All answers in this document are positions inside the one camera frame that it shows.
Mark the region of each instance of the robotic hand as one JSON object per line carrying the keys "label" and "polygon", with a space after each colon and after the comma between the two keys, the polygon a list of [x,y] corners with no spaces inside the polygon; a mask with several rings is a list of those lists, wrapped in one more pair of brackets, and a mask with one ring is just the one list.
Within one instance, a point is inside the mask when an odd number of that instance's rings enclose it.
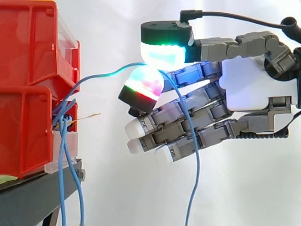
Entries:
{"label": "robotic hand", "polygon": [[[292,53],[271,32],[248,33],[235,40],[194,40],[188,19],[196,16],[191,15],[190,11],[188,17],[181,13],[179,22],[142,24],[142,42],[185,43],[185,62],[200,63],[168,73],[178,87],[210,80],[184,96],[200,149],[227,139],[287,138],[288,126],[297,116],[291,106],[301,108],[301,48]],[[292,19],[283,21],[287,24]],[[151,40],[152,33],[156,38]],[[166,81],[163,91],[170,90]],[[234,112],[246,114],[229,119]],[[177,161],[195,152],[179,99],[137,117],[126,125],[126,132],[131,153],[157,149],[159,159]]]}

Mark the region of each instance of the red plastic drawer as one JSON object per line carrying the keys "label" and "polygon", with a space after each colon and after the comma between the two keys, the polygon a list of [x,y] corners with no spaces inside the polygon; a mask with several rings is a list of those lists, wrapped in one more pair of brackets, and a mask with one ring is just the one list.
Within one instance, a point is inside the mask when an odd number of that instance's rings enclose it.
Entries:
{"label": "red plastic drawer", "polygon": [[0,0],[0,30],[0,87],[45,86],[62,99],[79,81],[79,42],[55,2]]}
{"label": "red plastic drawer", "polygon": [[0,125],[0,175],[21,178],[52,160],[48,88],[0,88]]}

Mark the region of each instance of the wire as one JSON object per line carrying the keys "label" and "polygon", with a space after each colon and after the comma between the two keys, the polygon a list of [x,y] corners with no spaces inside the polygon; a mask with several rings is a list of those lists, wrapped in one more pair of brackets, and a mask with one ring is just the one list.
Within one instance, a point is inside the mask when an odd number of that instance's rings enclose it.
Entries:
{"label": "wire", "polygon": [[284,25],[284,24],[272,24],[268,22],[264,22],[261,20],[256,20],[247,16],[241,16],[237,14],[232,14],[232,13],[223,13],[223,12],[202,12],[202,16],[220,16],[220,17],[227,17],[227,18],[232,18],[236,20],[242,20],[242,21],[247,21],[253,24],[259,24],[262,26],[266,27],[272,27],[272,28],[278,28],[278,29],[284,29],[287,27],[291,27],[291,25]]}
{"label": "wire", "polygon": [[96,75],[90,75],[88,77],[85,77],[83,79],[81,79],[78,83],[76,83],[73,88],[70,90],[70,92],[66,95],[66,97],[62,100],[62,102],[56,106],[56,108],[52,111],[52,113],[56,113],[61,107],[62,105],[67,101],[67,99],[75,92],[75,90],[77,89],[77,87],[82,84],[83,82],[89,80],[89,79],[94,79],[94,78],[105,78],[105,77],[110,77],[113,76],[115,74],[118,74],[120,72],[122,72],[123,70],[129,68],[129,67],[133,67],[133,66],[143,66],[146,65],[145,63],[132,63],[132,64],[128,64],[125,65],[121,68],[119,68],[118,70],[111,72],[109,74],[96,74]]}
{"label": "wire", "polygon": [[[75,86],[72,88],[72,90],[68,93],[68,95],[62,100],[62,102],[53,110],[53,113],[56,113],[57,111],[60,112],[64,112],[64,108],[67,106],[66,102],[67,102],[67,99],[74,93],[74,91],[76,90],[76,88],[82,84],[83,82],[89,80],[89,79],[93,79],[93,78],[105,78],[105,77],[109,77],[109,76],[113,76],[115,74],[118,74],[119,72],[123,71],[124,69],[127,69],[129,67],[132,67],[132,66],[142,66],[142,65],[146,65],[146,63],[132,63],[132,64],[128,64],[128,65],[125,65],[123,67],[121,67],[120,69],[112,72],[112,73],[109,73],[109,74],[97,74],[97,75],[91,75],[91,76],[88,76],[88,77],[85,77],[83,79],[81,79],[78,83],[75,84]],[[195,185],[193,187],[193,190],[192,190],[192,193],[191,193],[191,196],[190,196],[190,200],[189,200],[189,204],[188,204],[188,209],[187,209],[187,214],[186,214],[186,220],[185,220],[185,226],[188,226],[188,221],[189,221],[189,216],[190,216],[190,210],[191,210],[191,206],[192,206],[192,202],[193,202],[193,198],[194,198],[194,195],[195,195],[195,192],[197,190],[197,187],[198,187],[198,182],[199,182],[199,175],[200,175],[200,159],[199,159],[199,153],[198,153],[198,141],[197,141],[197,137],[196,137],[196,133],[194,131],[194,126],[193,126],[193,123],[192,123],[192,120],[191,120],[191,117],[189,115],[189,112],[187,110],[187,107],[186,107],[186,103],[184,102],[184,99],[177,87],[177,85],[174,83],[174,81],[162,70],[159,70],[163,76],[166,77],[166,79],[171,83],[171,85],[173,86],[173,88],[175,89],[177,95],[179,96],[179,99],[180,99],[180,102],[181,102],[181,106],[182,106],[182,110],[184,111],[186,117],[187,117],[187,120],[189,122],[189,126],[190,126],[190,129],[191,129],[191,135],[192,135],[192,138],[193,138],[193,144],[194,144],[194,148],[195,148],[195,153],[196,153],[196,158],[197,158],[197,173],[196,173],[196,181],[195,181]],[[65,133],[62,134],[62,140],[65,140]],[[66,156],[67,156],[67,153],[68,153],[68,149],[65,148],[65,153],[66,153]],[[78,189],[79,191],[79,199],[80,201],[83,200],[83,197],[82,197],[82,191],[81,191],[81,188]]]}
{"label": "wire", "polygon": [[196,193],[196,190],[198,188],[198,181],[199,181],[199,175],[200,175],[200,168],[201,168],[201,164],[200,164],[200,158],[199,158],[199,153],[198,153],[198,141],[197,141],[197,136],[196,136],[196,132],[194,131],[194,126],[193,126],[193,123],[192,123],[192,120],[191,120],[191,117],[189,115],[189,112],[187,110],[187,106],[186,106],[186,103],[185,101],[183,100],[183,97],[177,87],[177,85],[174,83],[174,81],[164,72],[164,71],[161,71],[160,72],[167,78],[167,80],[171,83],[171,85],[174,87],[176,93],[178,94],[179,96],[179,99],[180,99],[180,102],[181,102],[181,105],[182,105],[182,108],[184,110],[184,113],[187,117],[187,120],[189,122],[189,126],[190,126],[190,129],[191,129],[191,135],[192,135],[192,139],[193,139],[193,144],[194,144],[194,150],[196,152],[196,158],[197,158],[197,174],[196,174],[196,181],[195,181],[195,184],[194,184],[194,187],[192,189],[192,193],[191,193],[191,196],[190,196],[190,199],[189,199],[189,204],[188,204],[188,208],[187,208],[187,214],[186,214],[186,219],[185,219],[185,226],[188,226],[188,221],[189,221],[189,216],[190,216],[190,210],[191,210],[191,206],[192,206],[192,202],[193,202],[193,198],[194,198],[194,195]]}
{"label": "wire", "polygon": [[[60,124],[63,124],[63,117],[60,118]],[[58,158],[58,177],[59,177],[59,185],[60,185],[60,204],[61,204],[61,213],[62,213],[62,226],[66,226],[66,208],[65,208],[65,192],[64,192],[64,175],[63,175],[63,147],[66,140],[66,133],[64,131],[67,130],[67,124],[63,125],[63,128],[60,127],[61,132],[61,147]]]}
{"label": "wire", "polygon": [[[65,128],[65,125],[68,125],[68,121],[72,121],[72,120],[66,120],[63,119],[63,128]],[[81,185],[80,185],[80,181],[79,181],[79,177],[74,169],[73,163],[72,163],[72,159],[70,157],[69,151],[68,151],[68,146],[66,141],[64,142],[64,150],[65,150],[65,155],[66,155],[66,159],[72,174],[72,177],[74,179],[74,182],[76,184],[77,187],[77,191],[79,193],[79,205],[80,205],[80,226],[84,226],[85,223],[85,212],[84,212],[84,197],[83,197],[83,192],[81,189]]]}
{"label": "wire", "polygon": [[68,105],[63,105],[61,110],[59,111],[59,113],[57,114],[57,116],[52,120],[52,127],[54,127],[57,122],[59,121],[59,119],[64,116],[67,111],[69,111],[73,105],[76,103],[76,100],[73,99]]}

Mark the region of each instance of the white wall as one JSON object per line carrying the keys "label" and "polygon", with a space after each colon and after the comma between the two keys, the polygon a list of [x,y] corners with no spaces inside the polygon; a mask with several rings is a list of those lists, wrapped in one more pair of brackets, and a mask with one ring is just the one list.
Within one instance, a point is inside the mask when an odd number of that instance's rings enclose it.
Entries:
{"label": "white wall", "polygon": [[[301,17],[296,0],[57,0],[60,13],[81,42],[81,76],[108,73],[141,61],[140,24],[178,19],[181,9],[239,13],[279,23]],[[231,19],[193,23],[196,37],[232,37],[264,27]],[[280,38],[285,38],[280,31]],[[79,157],[87,226],[183,226],[195,180],[190,156],[167,167],[153,153],[131,155],[124,126],[132,119],[117,99],[131,70],[88,81],[77,95]],[[301,223],[301,151],[297,121],[287,140],[233,140],[200,152],[202,171],[191,212],[194,226],[297,226]],[[66,201],[67,225],[79,223],[77,194]]]}

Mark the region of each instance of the led light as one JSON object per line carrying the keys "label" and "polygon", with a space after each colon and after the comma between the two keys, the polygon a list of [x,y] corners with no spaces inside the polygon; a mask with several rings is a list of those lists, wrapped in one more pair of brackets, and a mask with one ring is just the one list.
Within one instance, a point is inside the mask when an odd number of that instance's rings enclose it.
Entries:
{"label": "led light", "polygon": [[137,67],[124,84],[119,99],[130,105],[129,114],[151,113],[164,87],[163,75],[148,65]]}
{"label": "led light", "polygon": [[185,66],[185,47],[177,45],[148,45],[141,42],[142,59],[154,68],[175,71]]}
{"label": "led light", "polygon": [[164,78],[158,70],[147,65],[140,66],[133,70],[125,86],[158,101],[164,87]]}

